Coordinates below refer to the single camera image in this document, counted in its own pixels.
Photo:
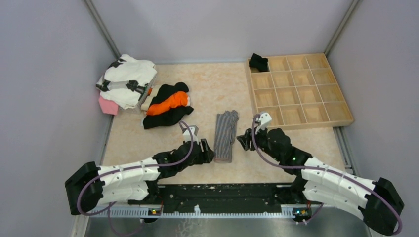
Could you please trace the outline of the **grey striped underwear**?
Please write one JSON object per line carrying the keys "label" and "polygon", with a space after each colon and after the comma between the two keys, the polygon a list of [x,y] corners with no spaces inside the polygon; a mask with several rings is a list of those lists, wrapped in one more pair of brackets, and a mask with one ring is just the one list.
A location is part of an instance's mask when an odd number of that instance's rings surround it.
{"label": "grey striped underwear", "polygon": [[232,162],[232,146],[236,139],[239,113],[236,110],[225,111],[216,115],[214,138],[214,161],[219,163]]}

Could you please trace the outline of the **wooden compartment tray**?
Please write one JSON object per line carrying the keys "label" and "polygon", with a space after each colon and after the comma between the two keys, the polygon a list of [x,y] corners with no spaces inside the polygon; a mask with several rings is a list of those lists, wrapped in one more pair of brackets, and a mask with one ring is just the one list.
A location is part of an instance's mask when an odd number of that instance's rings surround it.
{"label": "wooden compartment tray", "polygon": [[325,54],[263,58],[268,58],[268,72],[249,67],[250,58],[245,71],[252,110],[271,116],[269,128],[340,127],[354,122]]}

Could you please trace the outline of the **white perforated basket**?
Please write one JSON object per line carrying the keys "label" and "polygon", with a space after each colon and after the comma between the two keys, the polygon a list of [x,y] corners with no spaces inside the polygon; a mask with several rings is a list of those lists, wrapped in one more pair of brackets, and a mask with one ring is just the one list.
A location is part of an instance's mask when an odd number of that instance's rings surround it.
{"label": "white perforated basket", "polygon": [[132,113],[132,114],[141,114],[141,105],[147,99],[149,92],[151,91],[152,87],[155,84],[156,78],[157,78],[157,75],[155,75],[153,79],[150,81],[150,83],[146,86],[146,91],[140,96],[138,100],[138,104],[134,108],[120,109],[120,110],[125,111],[127,113]]}

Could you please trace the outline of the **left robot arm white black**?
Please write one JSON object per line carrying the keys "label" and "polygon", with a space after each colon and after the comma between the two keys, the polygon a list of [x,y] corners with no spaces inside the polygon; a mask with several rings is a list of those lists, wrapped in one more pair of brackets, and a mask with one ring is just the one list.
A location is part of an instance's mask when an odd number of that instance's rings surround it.
{"label": "left robot arm white black", "polygon": [[71,215],[91,215],[98,205],[120,201],[153,204],[159,197],[157,182],[215,157],[206,139],[197,138],[197,127],[183,128],[183,143],[171,151],[140,161],[101,166],[90,161],[65,181]]}

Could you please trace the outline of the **orange underwear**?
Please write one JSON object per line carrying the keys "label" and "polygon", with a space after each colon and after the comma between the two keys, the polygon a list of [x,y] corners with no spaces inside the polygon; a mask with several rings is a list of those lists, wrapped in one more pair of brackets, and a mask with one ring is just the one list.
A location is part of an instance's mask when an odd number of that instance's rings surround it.
{"label": "orange underwear", "polygon": [[183,91],[178,91],[160,103],[150,105],[146,115],[155,116],[181,106],[190,106],[191,98]]}

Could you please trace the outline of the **black metal base rail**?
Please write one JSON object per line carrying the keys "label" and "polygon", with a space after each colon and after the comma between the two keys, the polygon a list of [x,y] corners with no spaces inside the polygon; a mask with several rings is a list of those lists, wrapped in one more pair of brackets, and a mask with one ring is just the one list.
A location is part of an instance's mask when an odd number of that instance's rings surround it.
{"label": "black metal base rail", "polygon": [[309,204],[291,194],[292,183],[159,184],[153,202],[122,201],[144,219],[160,217],[292,216],[299,222],[312,217]]}

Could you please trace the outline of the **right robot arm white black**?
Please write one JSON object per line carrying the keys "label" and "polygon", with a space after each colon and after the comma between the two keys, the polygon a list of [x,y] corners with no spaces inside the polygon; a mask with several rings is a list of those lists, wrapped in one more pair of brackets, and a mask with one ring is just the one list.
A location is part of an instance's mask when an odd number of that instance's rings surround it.
{"label": "right robot arm white black", "polygon": [[404,203],[393,183],[361,178],[336,169],[291,143],[280,128],[268,129],[271,116],[258,113],[251,128],[236,139],[268,164],[296,176],[290,189],[295,203],[320,202],[346,211],[386,236],[401,232]]}

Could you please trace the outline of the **black boxer underwear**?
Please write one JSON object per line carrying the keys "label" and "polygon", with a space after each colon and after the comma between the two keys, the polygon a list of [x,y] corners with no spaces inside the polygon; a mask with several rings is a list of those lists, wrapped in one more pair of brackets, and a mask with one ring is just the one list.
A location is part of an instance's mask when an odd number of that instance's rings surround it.
{"label": "black boxer underwear", "polygon": [[249,60],[249,67],[256,68],[259,72],[268,72],[268,58],[253,53]]}

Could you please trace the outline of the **pink cloth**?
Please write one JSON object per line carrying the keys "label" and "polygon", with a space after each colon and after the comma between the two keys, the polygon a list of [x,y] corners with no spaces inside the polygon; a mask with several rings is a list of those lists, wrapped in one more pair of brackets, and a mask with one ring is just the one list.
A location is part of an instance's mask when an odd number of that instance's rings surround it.
{"label": "pink cloth", "polygon": [[99,96],[98,102],[102,113],[114,116],[118,114],[119,106],[114,101],[107,100],[102,96]]}

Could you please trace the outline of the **white black clothes pile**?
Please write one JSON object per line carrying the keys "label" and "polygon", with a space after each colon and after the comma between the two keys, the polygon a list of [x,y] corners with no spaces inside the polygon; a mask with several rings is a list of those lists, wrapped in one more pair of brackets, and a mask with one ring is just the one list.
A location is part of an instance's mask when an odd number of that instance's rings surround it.
{"label": "white black clothes pile", "polygon": [[96,83],[100,96],[122,109],[135,108],[157,75],[156,65],[128,54],[112,62]]}

